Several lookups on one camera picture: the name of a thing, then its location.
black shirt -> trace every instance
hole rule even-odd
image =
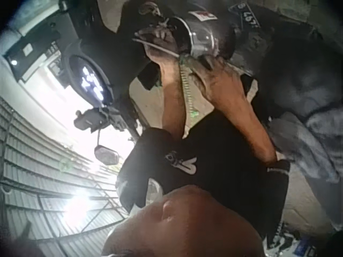
[[[222,113],[213,111],[181,141],[165,130],[146,130],[125,161],[117,186],[126,182],[120,200],[130,211],[133,204],[145,206],[150,178],[162,186],[164,194],[197,185],[239,213],[264,237],[270,216],[275,220],[272,230],[280,221],[288,186],[285,174],[268,172],[243,135]],[[276,203],[271,201],[275,194]]]

corrugated roof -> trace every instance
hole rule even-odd
[[[46,256],[99,256],[108,233],[127,217],[116,173],[47,138],[16,112],[11,116],[0,99],[1,194],[11,238],[30,221],[28,237]]]

man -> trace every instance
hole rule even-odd
[[[148,28],[139,34],[145,39],[151,33],[155,44],[177,52],[170,31]],[[288,167],[277,162],[240,77],[221,58],[205,56],[208,68],[186,59],[190,79],[215,110],[183,139],[186,107],[178,60],[145,49],[161,68],[162,129],[143,133],[118,176],[118,194],[128,212],[145,206],[151,178],[167,195],[121,224],[103,255],[264,256],[261,237],[278,228]]]

forearm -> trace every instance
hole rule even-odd
[[[162,128],[179,140],[184,135],[187,117],[179,65],[161,67],[161,81],[164,94]]]
[[[243,134],[248,141],[254,155],[266,165],[270,165],[277,161],[277,155],[271,139],[266,130],[256,117],[250,103],[241,105],[241,116],[237,119],[232,119],[233,125]]]

side mirror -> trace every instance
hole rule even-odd
[[[105,165],[117,165],[119,163],[119,154],[105,146],[97,145],[94,149],[94,155]]]

